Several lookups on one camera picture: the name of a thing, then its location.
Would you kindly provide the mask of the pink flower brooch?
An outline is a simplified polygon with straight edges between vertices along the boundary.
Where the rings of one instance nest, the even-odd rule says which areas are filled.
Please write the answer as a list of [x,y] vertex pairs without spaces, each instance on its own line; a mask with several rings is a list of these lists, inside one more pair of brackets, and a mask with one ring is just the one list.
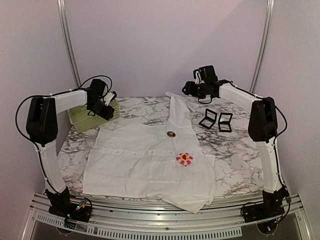
[[176,157],[176,161],[187,167],[189,165],[191,165],[193,163],[193,157],[189,154],[189,153],[180,153],[177,157]]

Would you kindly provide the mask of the white button shirt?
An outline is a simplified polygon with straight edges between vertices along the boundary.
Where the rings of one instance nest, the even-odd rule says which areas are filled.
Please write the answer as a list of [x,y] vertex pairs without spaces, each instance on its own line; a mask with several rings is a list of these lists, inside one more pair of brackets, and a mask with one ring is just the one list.
[[[211,204],[216,191],[215,157],[201,148],[191,114],[199,105],[171,92],[162,125],[122,119],[102,127],[89,152],[82,191],[87,195],[159,198],[191,213]],[[168,131],[176,134],[169,137]],[[193,162],[183,166],[179,154]]]

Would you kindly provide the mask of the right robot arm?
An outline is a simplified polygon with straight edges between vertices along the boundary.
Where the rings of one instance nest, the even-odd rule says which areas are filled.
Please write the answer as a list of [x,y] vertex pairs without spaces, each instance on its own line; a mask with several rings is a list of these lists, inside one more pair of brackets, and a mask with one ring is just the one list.
[[187,81],[182,92],[200,99],[222,98],[249,113],[248,134],[259,151],[264,176],[263,202],[258,213],[269,218],[278,210],[278,204],[289,197],[285,186],[277,152],[278,132],[277,108],[271,97],[262,97],[236,86],[232,81],[219,80],[213,65],[199,67],[193,71],[193,80]]

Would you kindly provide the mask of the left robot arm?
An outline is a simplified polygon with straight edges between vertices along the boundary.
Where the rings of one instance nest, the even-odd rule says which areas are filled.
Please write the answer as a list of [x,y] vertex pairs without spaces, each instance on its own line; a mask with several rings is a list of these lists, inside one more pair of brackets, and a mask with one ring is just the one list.
[[63,216],[74,213],[74,205],[69,202],[70,194],[58,164],[56,138],[58,135],[58,114],[72,108],[85,106],[90,116],[99,116],[109,121],[114,116],[110,102],[116,98],[112,92],[112,83],[106,83],[106,75],[94,75],[88,78],[88,87],[80,86],[48,95],[31,95],[26,133],[21,136],[34,145],[45,180],[46,195],[55,202],[55,209]]

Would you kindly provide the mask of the black box of flower brooch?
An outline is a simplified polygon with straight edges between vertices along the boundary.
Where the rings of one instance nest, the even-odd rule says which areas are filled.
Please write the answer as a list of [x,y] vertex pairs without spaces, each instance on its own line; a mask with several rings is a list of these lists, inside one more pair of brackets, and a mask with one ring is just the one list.
[[199,122],[199,125],[207,130],[210,130],[217,121],[218,114],[208,108],[205,109],[204,118]]

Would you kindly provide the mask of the black box with brown brooch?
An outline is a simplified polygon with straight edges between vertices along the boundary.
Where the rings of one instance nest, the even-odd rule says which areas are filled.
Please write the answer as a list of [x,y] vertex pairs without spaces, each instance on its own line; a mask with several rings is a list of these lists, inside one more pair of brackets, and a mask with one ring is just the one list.
[[221,112],[218,119],[218,130],[223,133],[231,133],[231,120],[233,113],[231,112]]

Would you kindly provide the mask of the green plastic basket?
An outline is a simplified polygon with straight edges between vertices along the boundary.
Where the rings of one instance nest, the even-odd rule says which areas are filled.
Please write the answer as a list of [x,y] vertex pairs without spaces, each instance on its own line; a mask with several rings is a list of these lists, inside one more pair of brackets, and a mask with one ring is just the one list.
[[102,124],[111,122],[120,117],[119,102],[114,99],[109,103],[114,108],[113,117],[110,120],[106,120],[98,115],[93,116],[89,113],[86,105],[77,106],[67,111],[69,121],[78,133],[83,133],[87,130],[100,126]]

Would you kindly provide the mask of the right aluminium frame post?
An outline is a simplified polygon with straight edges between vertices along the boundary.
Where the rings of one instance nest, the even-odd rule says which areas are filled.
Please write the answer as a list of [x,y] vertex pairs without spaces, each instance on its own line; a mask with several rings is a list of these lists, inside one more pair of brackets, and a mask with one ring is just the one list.
[[260,42],[260,47],[257,55],[257,60],[255,64],[255,68],[253,71],[253,77],[250,83],[249,91],[251,93],[256,92],[256,88],[259,82],[260,73],[263,67],[263,62],[268,46],[269,35],[272,26],[273,14],[275,8],[275,0],[267,0],[266,2],[266,11],[265,11],[265,19],[262,31],[262,38]]

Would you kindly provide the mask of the aluminium frame post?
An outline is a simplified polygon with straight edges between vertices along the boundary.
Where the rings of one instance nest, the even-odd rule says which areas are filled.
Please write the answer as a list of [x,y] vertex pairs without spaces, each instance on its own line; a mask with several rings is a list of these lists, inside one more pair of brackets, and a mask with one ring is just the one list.
[[67,18],[66,4],[64,0],[57,0],[56,2],[57,2],[59,20],[60,20],[60,25],[62,30],[62,36],[65,44],[68,61],[70,64],[71,73],[75,82],[75,86],[79,87],[81,85],[81,80],[80,80],[77,62],[76,62],[76,58],[75,58],[75,54],[72,46],[71,34],[70,34],[68,18]]
[[263,62],[268,46],[269,35],[272,26],[273,14],[275,8],[275,0],[267,0],[266,2],[266,11],[265,11],[265,19],[262,31],[262,38],[260,42],[260,47],[257,55],[257,60],[255,64],[255,68],[253,71],[253,77],[250,83],[249,91],[251,93],[256,92],[256,88],[259,82],[260,73],[263,67]]

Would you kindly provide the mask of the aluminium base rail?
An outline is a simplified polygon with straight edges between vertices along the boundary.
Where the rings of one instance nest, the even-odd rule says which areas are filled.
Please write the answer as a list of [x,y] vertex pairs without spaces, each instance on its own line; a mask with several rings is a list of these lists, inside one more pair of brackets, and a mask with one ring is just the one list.
[[218,197],[212,204],[204,206],[197,213],[179,209],[173,205],[156,199],[113,199],[90,198],[92,213],[89,222],[66,220],[49,213],[50,201],[47,196],[36,193],[30,203],[27,222],[22,237],[25,240],[72,240],[72,239],[108,239],[71,232],[61,228],[33,220],[36,214],[45,214],[64,220],[68,228],[76,223],[115,227],[118,230],[164,232],[167,230],[179,233],[208,232],[240,227],[242,237],[232,239],[251,240],[292,240],[309,239],[310,227],[300,197],[291,196],[290,203],[284,203],[288,215],[279,223],[279,216],[259,221],[245,222],[241,216],[241,208],[248,202],[262,203],[261,194],[247,194],[234,197]]

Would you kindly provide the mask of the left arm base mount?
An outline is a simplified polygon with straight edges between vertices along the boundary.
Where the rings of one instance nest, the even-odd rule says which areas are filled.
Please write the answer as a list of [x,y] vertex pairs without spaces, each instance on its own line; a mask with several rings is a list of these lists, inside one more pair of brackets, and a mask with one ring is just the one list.
[[68,206],[54,206],[49,207],[49,213],[63,217],[66,220],[75,220],[88,223],[93,210],[92,202],[88,199],[82,199],[80,203],[70,203]]

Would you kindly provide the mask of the left aluminium frame post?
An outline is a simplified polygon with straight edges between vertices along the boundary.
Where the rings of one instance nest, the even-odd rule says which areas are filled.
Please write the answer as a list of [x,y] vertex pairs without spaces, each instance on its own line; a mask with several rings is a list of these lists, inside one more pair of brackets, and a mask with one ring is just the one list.
[[80,80],[77,62],[76,62],[76,58],[75,58],[75,54],[72,46],[71,34],[70,34],[68,18],[67,18],[66,4],[64,0],[57,0],[56,2],[57,2],[59,20],[60,20],[60,25],[62,30],[62,36],[65,44],[68,61],[70,64],[71,73],[75,82],[75,86],[79,87],[81,85],[81,80]]

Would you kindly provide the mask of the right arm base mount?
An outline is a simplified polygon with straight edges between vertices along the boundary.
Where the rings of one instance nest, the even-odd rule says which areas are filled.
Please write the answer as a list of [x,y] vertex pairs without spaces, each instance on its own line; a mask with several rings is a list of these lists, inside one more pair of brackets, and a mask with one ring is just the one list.
[[277,217],[275,223],[281,222],[290,210],[285,211],[282,200],[264,200],[263,203],[247,202],[241,209],[240,214],[246,223],[265,220],[272,217]]

